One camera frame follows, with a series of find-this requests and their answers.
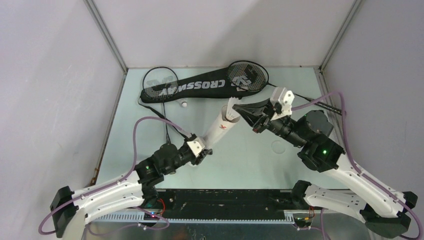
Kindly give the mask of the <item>shuttlecock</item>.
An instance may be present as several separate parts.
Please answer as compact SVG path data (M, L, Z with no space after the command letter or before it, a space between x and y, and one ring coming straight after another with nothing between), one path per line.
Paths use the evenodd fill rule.
M178 100L178 102L180 103L180 105L181 105L183 108L186 108L186 107L188 106L188 100L187 100L186 98L180 98L180 99Z
M240 100L237 97L230 97L228 99L228 102L226 105L226 111L225 111L225 119L227 121L232 122L240 118L241 115L236 110L233 109L233 106L239 103L240 103Z

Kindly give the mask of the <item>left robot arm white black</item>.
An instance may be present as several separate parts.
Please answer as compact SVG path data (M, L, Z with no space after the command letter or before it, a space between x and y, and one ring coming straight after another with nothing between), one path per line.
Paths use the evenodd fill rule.
M158 202L155 186L169 174L187 163L199 165L211 148L190 147L185 142L180 148L164 144L150 157L137 163L128 177L121 175L99 185L72 191L60 188L50 204L54 234L62 238L77 213L84 213L84 223L132 207L153 208Z

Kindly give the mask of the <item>black racket bag crossway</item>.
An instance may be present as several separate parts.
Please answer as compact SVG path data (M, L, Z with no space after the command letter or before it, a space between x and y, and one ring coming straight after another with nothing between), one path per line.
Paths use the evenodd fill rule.
M259 92L238 90L223 78L225 68L205 72L185 79L179 79L175 95L165 100L170 102L182 98L228 99L231 97L244 98ZM144 103L161 103L156 100L142 100Z

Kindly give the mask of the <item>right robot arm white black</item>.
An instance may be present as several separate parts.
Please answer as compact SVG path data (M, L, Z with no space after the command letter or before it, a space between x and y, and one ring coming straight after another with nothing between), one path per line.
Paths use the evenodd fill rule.
M351 161L345 149L330 139L333 125L322 110L311 110L294 120L289 116L278 117L277 108L269 100L235 104L232 109L255 133L267 130L300 148L297 155L308 169L351 190L351 194L345 194L299 180L290 193L295 208L332 210L357 219L381 237L406 237L417 195L394 190Z

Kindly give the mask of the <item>white shuttlecock tube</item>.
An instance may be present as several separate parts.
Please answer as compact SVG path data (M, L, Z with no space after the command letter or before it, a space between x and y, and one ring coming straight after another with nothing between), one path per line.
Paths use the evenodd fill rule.
M206 149L213 149L213 147L234 127L240 120L227 121L225 118L227 105L224 105L212 125L202 136Z

